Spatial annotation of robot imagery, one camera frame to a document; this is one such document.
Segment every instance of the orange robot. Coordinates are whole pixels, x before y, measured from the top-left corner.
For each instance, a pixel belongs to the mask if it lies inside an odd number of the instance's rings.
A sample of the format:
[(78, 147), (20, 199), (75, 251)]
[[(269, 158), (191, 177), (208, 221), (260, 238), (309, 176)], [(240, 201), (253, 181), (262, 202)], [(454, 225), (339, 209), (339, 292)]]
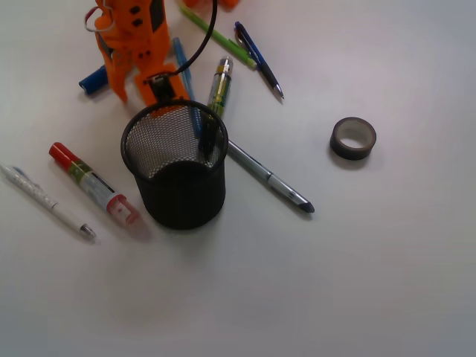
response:
[(103, 54), (109, 85), (122, 101), (127, 101), (124, 89), (126, 75), (134, 65), (139, 74), (135, 83), (145, 103), (188, 99), (179, 76), (162, 76), (176, 67), (164, 63), (170, 49), (169, 31), (165, 17), (164, 0), (96, 0), (86, 14), (85, 23), (97, 9), (103, 14), (95, 21), (97, 45)]

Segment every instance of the black cable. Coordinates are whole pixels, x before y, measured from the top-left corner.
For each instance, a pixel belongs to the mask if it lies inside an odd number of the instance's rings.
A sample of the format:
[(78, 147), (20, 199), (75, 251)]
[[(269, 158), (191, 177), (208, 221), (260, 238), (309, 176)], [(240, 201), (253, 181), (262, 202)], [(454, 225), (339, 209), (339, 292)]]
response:
[(200, 54), (202, 54), (205, 46), (207, 45), (208, 43), (208, 40), (211, 38), (211, 35), (213, 33), (213, 29), (215, 28), (215, 22), (216, 22), (216, 14), (218, 13), (218, 0), (213, 0), (213, 12), (211, 14), (211, 20), (210, 20), (210, 27), (208, 28), (208, 32), (207, 34), (205, 35), (205, 38), (203, 39), (203, 42), (202, 44), (200, 45), (199, 49), (196, 51), (196, 53), (188, 60), (186, 61), (186, 63), (184, 63), (182, 66), (180, 66), (180, 68), (173, 72), (173, 73), (170, 73), (168, 74), (169, 76), (176, 76), (177, 74), (185, 71), (187, 68), (190, 67), (190, 65), (192, 63), (195, 62), (195, 60), (197, 59), (198, 56), (200, 56)]

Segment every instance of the gray pen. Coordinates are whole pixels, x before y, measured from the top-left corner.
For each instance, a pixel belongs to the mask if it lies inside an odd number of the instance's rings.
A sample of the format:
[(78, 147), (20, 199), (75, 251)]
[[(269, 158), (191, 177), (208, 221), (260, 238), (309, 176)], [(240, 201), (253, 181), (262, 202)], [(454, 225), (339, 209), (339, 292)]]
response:
[(262, 164), (244, 152), (234, 142), (228, 142), (228, 154), (238, 164), (252, 172), (257, 178), (263, 180), (270, 188), (286, 197), (306, 213), (314, 213), (311, 202), (297, 193), (291, 186), (278, 178)]

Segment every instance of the white ballpoint pen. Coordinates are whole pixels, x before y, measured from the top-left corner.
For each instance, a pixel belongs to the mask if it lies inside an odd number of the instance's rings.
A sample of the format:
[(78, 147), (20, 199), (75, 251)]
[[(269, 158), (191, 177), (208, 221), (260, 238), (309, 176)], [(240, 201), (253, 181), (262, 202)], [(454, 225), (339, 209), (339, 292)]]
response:
[(41, 206), (50, 211), (53, 216), (58, 218), (73, 231), (81, 234), (81, 236), (83, 236), (83, 238), (89, 242), (95, 242), (96, 233), (90, 229), (87, 224), (66, 210), (58, 202), (50, 198), (39, 186), (35, 185), (27, 176), (25, 176), (21, 170), (6, 167), (0, 163), (0, 171), (3, 172), (7, 179), (13, 182), (17, 187), (32, 197), (35, 201), (40, 203)]

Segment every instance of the mesh pencil cup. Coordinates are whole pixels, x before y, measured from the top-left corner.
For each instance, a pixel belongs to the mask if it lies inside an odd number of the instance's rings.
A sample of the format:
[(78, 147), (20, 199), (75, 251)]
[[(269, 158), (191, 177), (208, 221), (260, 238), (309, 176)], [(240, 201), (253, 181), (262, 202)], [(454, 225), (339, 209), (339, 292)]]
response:
[[(201, 138), (193, 130), (197, 111)], [(146, 209), (160, 224), (197, 228), (222, 209), (228, 133), (208, 107), (172, 100), (145, 108), (127, 125), (120, 146)]]

